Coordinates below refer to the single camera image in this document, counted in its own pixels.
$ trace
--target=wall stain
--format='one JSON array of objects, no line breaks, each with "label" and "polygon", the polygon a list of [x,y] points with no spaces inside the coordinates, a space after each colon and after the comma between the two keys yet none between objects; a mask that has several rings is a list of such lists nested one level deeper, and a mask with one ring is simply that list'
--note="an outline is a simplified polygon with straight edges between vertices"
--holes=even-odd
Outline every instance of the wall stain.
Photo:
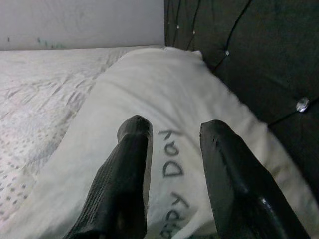
[{"label": "wall stain", "polygon": [[47,40],[43,40],[40,37],[37,38],[37,42],[41,46],[45,46],[46,48],[51,48],[51,49],[63,49],[66,48],[63,44],[61,43],[51,43]]}]

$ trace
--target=dotted pattern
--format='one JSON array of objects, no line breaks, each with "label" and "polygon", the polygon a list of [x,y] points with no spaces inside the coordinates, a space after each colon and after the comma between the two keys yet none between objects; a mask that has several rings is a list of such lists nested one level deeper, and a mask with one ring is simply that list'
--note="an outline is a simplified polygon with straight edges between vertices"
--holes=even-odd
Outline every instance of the dotted pattern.
[{"label": "dotted pattern", "polygon": [[0,227],[28,198],[97,77],[129,50],[113,51],[1,53]]}]

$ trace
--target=black headboard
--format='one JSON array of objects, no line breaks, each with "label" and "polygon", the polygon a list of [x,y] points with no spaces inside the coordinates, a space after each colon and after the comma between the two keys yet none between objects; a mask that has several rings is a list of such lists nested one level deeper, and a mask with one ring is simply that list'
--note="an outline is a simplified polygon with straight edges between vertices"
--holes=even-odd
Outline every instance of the black headboard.
[{"label": "black headboard", "polygon": [[269,125],[319,202],[318,0],[165,0],[165,43],[202,52]]}]

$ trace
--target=textured black grip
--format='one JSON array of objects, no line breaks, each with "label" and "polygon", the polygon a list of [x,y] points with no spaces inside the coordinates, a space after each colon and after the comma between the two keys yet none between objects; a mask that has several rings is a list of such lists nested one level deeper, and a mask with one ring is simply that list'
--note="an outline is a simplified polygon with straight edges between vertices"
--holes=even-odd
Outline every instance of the textured black grip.
[{"label": "textured black grip", "polygon": [[118,142],[64,239],[142,239],[146,234],[143,182],[147,158],[152,156],[152,125],[134,116],[120,127]]},{"label": "textured black grip", "polygon": [[200,146],[222,239],[309,238],[271,174],[228,125],[202,124]]}]

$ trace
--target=bed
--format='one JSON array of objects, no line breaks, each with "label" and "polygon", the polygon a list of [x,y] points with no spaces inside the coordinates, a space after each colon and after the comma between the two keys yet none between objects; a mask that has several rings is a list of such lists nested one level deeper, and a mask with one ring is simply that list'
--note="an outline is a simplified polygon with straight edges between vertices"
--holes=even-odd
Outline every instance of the bed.
[{"label": "bed", "polygon": [[[297,34],[298,47],[285,40],[305,23],[292,14],[299,19],[294,27],[279,24],[287,17],[284,5],[294,14],[299,6],[166,0],[165,40],[175,48],[2,52],[0,207],[6,209],[0,211],[0,237],[63,238],[117,144],[118,128],[139,114],[153,124],[157,145],[147,238],[216,233],[199,149],[200,124],[212,119],[227,122],[244,139],[307,232],[318,238],[316,46],[309,48]],[[314,15],[313,6],[301,10]],[[280,31],[274,27],[275,33],[265,34],[272,29],[265,25],[274,22]],[[307,23],[318,28],[316,21]],[[277,39],[261,39],[262,33]],[[298,64],[304,55],[310,56],[303,58],[307,70]],[[307,80],[300,81],[303,75]],[[180,134],[165,135],[170,130]],[[156,150],[167,146],[166,137],[184,159],[175,167],[182,179],[165,178],[176,174],[167,171],[168,163],[177,164],[163,161]],[[167,232],[169,197],[178,195],[177,188],[189,203],[173,208],[183,220]]]}]

